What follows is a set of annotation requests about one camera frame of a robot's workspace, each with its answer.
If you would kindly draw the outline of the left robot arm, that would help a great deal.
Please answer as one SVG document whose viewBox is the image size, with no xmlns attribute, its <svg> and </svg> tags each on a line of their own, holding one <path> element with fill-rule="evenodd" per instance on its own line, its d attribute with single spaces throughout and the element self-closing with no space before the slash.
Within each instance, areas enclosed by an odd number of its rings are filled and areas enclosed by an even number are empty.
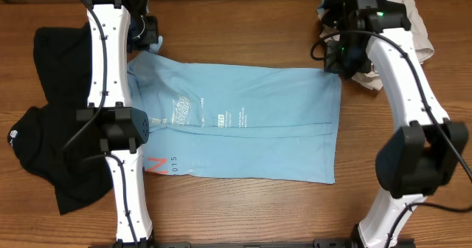
<svg viewBox="0 0 472 248">
<path fill-rule="evenodd" d="M 159 43 L 158 23 L 148 15 L 148 0 L 80 1 L 90 25 L 91 87 L 86 108 L 77 111 L 82 127 L 72 140 L 97 135 L 100 153 L 85 161 L 108 165 L 117 209 L 114 247 L 155 247 L 143 179 L 150 123 L 133 107 L 127 56 Z"/>
</svg>

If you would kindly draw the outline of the light blue printed t-shirt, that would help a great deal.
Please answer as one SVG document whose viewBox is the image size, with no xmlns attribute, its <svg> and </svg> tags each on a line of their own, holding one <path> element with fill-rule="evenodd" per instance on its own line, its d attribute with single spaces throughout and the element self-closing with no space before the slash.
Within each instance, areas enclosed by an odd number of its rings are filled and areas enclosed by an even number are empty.
<svg viewBox="0 0 472 248">
<path fill-rule="evenodd" d="M 147 172 L 332 184 L 341 81 L 314 68 L 180 63 L 142 52 L 128 64 L 146 112 Z"/>
</svg>

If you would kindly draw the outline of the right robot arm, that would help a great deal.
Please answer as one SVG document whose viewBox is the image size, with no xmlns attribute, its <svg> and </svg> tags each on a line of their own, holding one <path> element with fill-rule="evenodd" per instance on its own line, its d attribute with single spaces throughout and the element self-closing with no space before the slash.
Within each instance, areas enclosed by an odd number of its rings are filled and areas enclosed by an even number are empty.
<svg viewBox="0 0 472 248">
<path fill-rule="evenodd" d="M 394 134 L 378 152 L 380 185 L 369 212 L 347 247 L 413 247 L 398 238 L 409 216 L 449 183 L 468 141 L 434 96 L 414 50 L 404 4 L 388 0 L 324 0 L 321 38 L 326 72 L 349 79 L 377 71 L 394 120 Z"/>
</svg>

